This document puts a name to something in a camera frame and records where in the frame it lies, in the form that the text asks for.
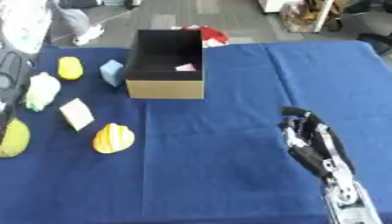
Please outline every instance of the beige cube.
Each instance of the beige cube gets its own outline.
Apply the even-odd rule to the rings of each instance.
[[[68,102],[59,110],[76,131],[82,130],[94,121],[90,109],[79,98]]]

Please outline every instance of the cardboard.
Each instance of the cardboard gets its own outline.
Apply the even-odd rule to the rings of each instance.
[[[187,64],[196,70],[176,70]],[[139,31],[125,75],[131,98],[203,99],[200,31]]]

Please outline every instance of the chair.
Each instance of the chair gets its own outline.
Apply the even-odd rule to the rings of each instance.
[[[376,33],[361,33],[357,39],[368,42],[381,56],[390,53],[392,50],[392,32],[388,36]]]

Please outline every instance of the yellow foam object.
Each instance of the yellow foam object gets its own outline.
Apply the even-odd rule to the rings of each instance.
[[[78,58],[62,57],[59,59],[59,77],[65,80],[77,80],[83,75],[83,65]]]
[[[104,154],[128,149],[135,142],[135,134],[126,126],[110,123],[100,130],[93,141],[96,151]]]
[[[29,128],[18,119],[13,119],[7,126],[0,144],[0,158],[12,158],[27,148],[30,141]]]

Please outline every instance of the lime green ball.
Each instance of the lime green ball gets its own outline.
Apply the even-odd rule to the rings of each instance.
[[[18,119],[8,125],[3,141],[0,144],[0,158],[13,158],[27,148],[30,141],[29,128]]]

